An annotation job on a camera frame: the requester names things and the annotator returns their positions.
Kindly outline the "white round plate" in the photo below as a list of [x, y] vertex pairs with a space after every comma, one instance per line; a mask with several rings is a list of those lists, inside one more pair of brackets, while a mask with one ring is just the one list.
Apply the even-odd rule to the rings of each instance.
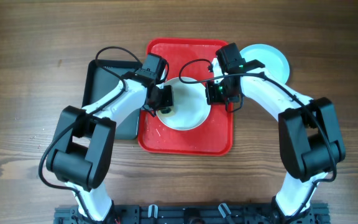
[[164, 85], [170, 85], [173, 90], [173, 106], [170, 111], [157, 112], [157, 117], [164, 125], [177, 131], [188, 131], [206, 121], [211, 106], [207, 104], [203, 84], [186, 84], [176, 77], [166, 81]]

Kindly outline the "light blue plate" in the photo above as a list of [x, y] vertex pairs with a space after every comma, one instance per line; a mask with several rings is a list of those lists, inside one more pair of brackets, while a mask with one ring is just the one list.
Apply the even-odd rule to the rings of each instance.
[[290, 65], [284, 54], [275, 47], [266, 44], [253, 44], [243, 48], [240, 54], [246, 62], [258, 60], [265, 65], [264, 68], [256, 68], [249, 71], [249, 73], [265, 72], [284, 84], [288, 81]]

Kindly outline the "green and yellow sponge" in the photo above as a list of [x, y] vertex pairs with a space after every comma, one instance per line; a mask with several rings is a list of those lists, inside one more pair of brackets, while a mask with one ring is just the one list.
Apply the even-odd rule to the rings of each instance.
[[162, 108], [157, 111], [157, 115], [161, 117], [170, 117], [175, 115], [175, 108], [173, 106], [169, 106], [166, 108]]

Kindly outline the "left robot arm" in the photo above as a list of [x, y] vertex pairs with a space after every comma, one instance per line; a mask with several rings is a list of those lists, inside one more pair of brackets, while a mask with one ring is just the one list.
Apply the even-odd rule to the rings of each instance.
[[140, 67], [118, 75], [119, 83], [100, 100], [83, 108], [67, 106], [39, 164], [42, 182], [73, 192], [77, 205], [56, 208], [54, 223], [120, 223], [121, 214], [106, 191], [116, 127], [133, 111], [151, 114], [173, 104], [171, 86], [160, 88], [168, 62], [148, 54]]

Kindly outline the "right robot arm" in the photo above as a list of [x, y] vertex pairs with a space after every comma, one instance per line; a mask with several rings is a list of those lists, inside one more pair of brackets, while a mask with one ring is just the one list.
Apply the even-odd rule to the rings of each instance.
[[312, 99], [287, 86], [287, 58], [266, 44], [239, 50], [235, 43], [221, 47], [209, 66], [214, 78], [206, 83], [208, 104], [254, 100], [278, 122], [279, 147], [287, 171], [273, 198], [276, 222], [304, 217], [320, 183], [333, 182], [346, 150], [333, 103]]

